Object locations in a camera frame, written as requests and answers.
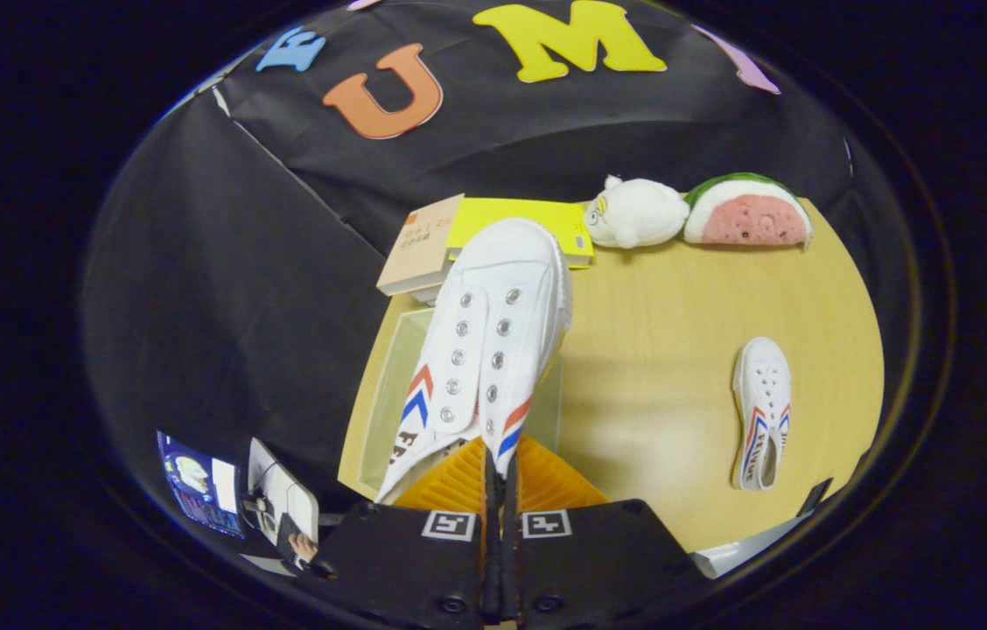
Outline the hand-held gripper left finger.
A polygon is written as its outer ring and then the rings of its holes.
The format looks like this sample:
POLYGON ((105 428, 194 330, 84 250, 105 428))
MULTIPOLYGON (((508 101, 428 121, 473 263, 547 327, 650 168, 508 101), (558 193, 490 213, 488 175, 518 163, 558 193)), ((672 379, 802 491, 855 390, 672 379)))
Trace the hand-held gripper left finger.
POLYGON ((313 597, 387 627, 481 627, 496 617, 496 482, 473 440, 409 488, 351 509, 305 573, 313 597))

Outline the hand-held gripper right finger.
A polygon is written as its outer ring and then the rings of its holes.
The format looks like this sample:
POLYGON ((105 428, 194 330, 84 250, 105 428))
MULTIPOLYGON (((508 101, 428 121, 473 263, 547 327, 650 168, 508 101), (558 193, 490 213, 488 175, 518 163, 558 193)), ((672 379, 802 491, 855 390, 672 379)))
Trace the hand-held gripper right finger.
POLYGON ((505 484, 502 614, 523 627, 642 627, 711 580, 641 499, 610 501, 524 436, 505 484))

